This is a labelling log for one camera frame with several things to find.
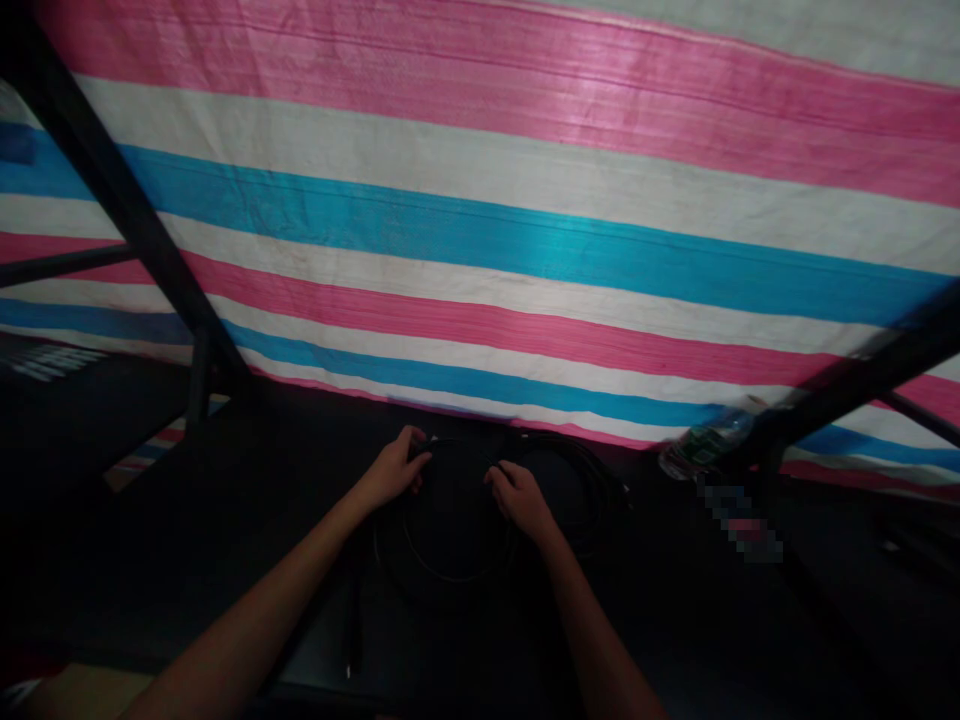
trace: hand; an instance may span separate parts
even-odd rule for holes
[[[393,500],[408,487],[413,493],[420,491],[423,478],[420,470],[433,457],[430,453],[417,455],[407,462],[411,448],[427,439],[423,430],[407,425],[400,435],[389,443],[363,474],[353,490],[362,499],[368,511]]]
[[[543,499],[540,486],[537,485],[533,473],[525,467],[507,460],[501,460],[500,465],[507,471],[513,483],[498,467],[487,470],[483,482],[493,483],[493,498],[503,516],[513,520],[531,540],[539,544],[557,529],[557,523]]]

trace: bottle label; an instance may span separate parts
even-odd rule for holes
[[[693,427],[677,443],[677,453],[687,462],[707,466],[729,449],[719,433],[705,427]]]

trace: black metal frame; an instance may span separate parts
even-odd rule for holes
[[[115,245],[36,260],[7,263],[6,265],[0,265],[0,288],[136,259],[136,253],[128,245]]]
[[[235,387],[249,380],[249,368],[100,118],[36,20],[16,2],[0,5],[0,63],[4,79],[56,141],[127,242],[0,266],[0,287],[140,260],[194,334],[194,360],[200,366],[194,367],[190,386],[195,426],[206,417],[207,398],[198,394],[208,395],[214,360]]]
[[[750,467],[776,445],[787,447],[873,400],[883,400],[927,429],[960,447],[960,430],[894,391],[909,380],[960,354],[960,281],[912,313],[898,335],[865,359],[828,368],[811,385],[817,389],[793,408],[766,413],[728,467]]]
[[[0,6],[0,61],[4,77],[43,123],[129,244],[124,249],[8,265],[0,268],[0,286],[138,258],[194,333],[187,414],[188,431],[193,432],[207,414],[214,359],[237,380],[247,380],[249,369],[72,75],[34,19],[12,2]],[[878,398],[960,447],[960,429],[894,392],[960,353],[958,320],[960,283],[907,318],[896,329],[899,334],[882,347],[842,361],[816,378],[811,384],[818,389],[795,407],[767,413],[747,442],[727,459],[726,467],[742,470],[759,463],[760,482],[753,490],[762,502],[765,491],[776,482],[784,448]],[[848,659],[881,716],[906,717],[905,705],[886,686],[856,633],[800,559],[787,549],[780,567],[788,585]]]

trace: water bottle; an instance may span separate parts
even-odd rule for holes
[[[674,480],[693,480],[698,472],[712,466],[747,439],[753,429],[753,413],[765,404],[749,398],[749,409],[730,408],[706,425],[696,425],[660,453],[660,469]]]

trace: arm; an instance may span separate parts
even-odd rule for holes
[[[484,482],[493,484],[500,511],[530,536],[543,556],[587,715],[592,720],[666,720],[663,706],[594,597],[533,474],[506,460],[500,464],[510,480],[492,467]]]
[[[122,716],[127,720],[226,720],[240,714],[273,667],[304,607],[350,533],[407,487],[420,488],[426,438],[407,426],[360,481],[269,573],[174,660]]]

